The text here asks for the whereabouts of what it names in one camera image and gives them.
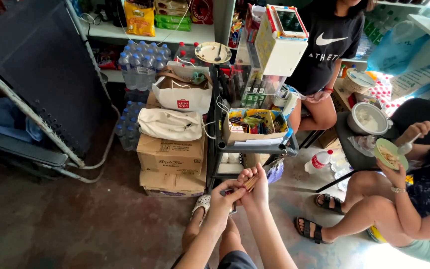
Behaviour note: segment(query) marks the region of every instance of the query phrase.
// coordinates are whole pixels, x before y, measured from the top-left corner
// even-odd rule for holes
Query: hand
[[[312,94],[312,95],[307,95],[306,96],[306,100],[310,103],[316,104],[319,103],[323,100],[325,100],[326,98],[330,97],[331,93],[329,91],[325,91],[325,90],[320,90],[319,92]]]
[[[219,228],[220,232],[225,230],[228,214],[232,211],[232,204],[247,192],[242,185],[242,183],[235,180],[226,180],[212,190],[206,223]],[[238,188],[234,193],[226,196],[220,194],[222,190],[234,188]]]
[[[421,133],[421,136],[419,138],[424,138],[429,133],[429,131],[430,131],[430,121],[415,123],[409,126],[402,134],[403,140],[406,140],[404,143],[411,141],[419,133]]]
[[[246,211],[260,211],[261,209],[268,207],[268,179],[265,169],[263,169],[260,163],[257,163],[257,167],[244,169],[240,175],[238,175],[237,180],[241,183],[245,183],[245,181],[253,175],[258,175],[258,180],[255,183],[253,190],[250,193],[245,194],[242,199],[240,199]]]
[[[406,188],[406,169],[402,164],[399,164],[399,171],[384,165],[379,159],[376,159],[376,164],[381,168],[387,179],[391,181],[394,187],[405,189]]]

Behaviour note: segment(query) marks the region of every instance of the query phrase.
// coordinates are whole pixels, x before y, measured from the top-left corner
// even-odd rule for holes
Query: person
[[[356,56],[364,28],[363,11],[371,11],[374,4],[374,0],[314,0],[298,10],[310,36],[300,62],[285,80],[306,96],[290,115],[295,133],[326,130],[336,124],[330,94],[342,59]],[[311,116],[301,119],[302,104]]]
[[[252,192],[242,187],[253,175],[259,177]],[[236,189],[234,193],[222,196],[221,191]],[[212,190],[211,195],[203,195],[195,204],[192,218],[183,232],[183,254],[172,268],[209,268],[207,261],[218,238],[222,236],[218,268],[256,268],[243,248],[240,233],[235,222],[229,217],[232,204],[240,201],[247,212],[248,222],[260,251],[265,268],[296,268],[291,259],[268,207],[268,180],[265,170],[257,167],[244,169],[237,180],[226,180]]]
[[[423,138],[429,131],[428,121],[413,124],[395,145],[409,142],[419,133]],[[321,227],[298,217],[296,229],[317,243],[332,243],[340,236],[375,225],[393,247],[430,262],[430,145],[413,144],[406,158],[418,161],[420,168],[410,170],[406,176],[402,165],[394,171],[377,160],[385,176],[373,171],[355,173],[349,180],[344,202],[328,194],[318,196],[318,206],[345,214],[335,226]]]

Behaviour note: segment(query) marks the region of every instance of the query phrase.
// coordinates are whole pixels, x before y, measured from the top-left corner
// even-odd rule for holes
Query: brown bag handle
[[[212,87],[213,87],[214,83],[213,83],[210,75],[208,75],[208,73],[206,73],[206,72],[204,72],[204,75],[207,78],[208,83],[210,83],[210,85],[212,85]],[[157,75],[155,75],[155,80],[157,81],[160,76],[170,76],[170,77],[175,78],[181,82],[193,83],[193,81],[191,79],[184,79],[184,78],[177,76],[175,74],[175,71],[173,70],[173,68],[171,66],[165,66],[162,70],[160,70],[160,72],[158,72]]]

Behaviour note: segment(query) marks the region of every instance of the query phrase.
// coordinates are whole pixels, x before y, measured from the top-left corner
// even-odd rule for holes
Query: smartphone
[[[306,37],[295,9],[275,8],[275,18],[282,35],[297,38]]]

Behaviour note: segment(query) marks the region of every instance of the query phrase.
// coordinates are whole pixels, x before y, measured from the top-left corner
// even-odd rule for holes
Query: nike logo
[[[335,39],[323,39],[323,34],[324,33],[321,33],[318,36],[318,38],[316,39],[316,45],[325,46],[325,45],[331,44],[331,43],[336,42],[336,41],[341,41],[341,40],[347,39],[347,37],[335,38]]]

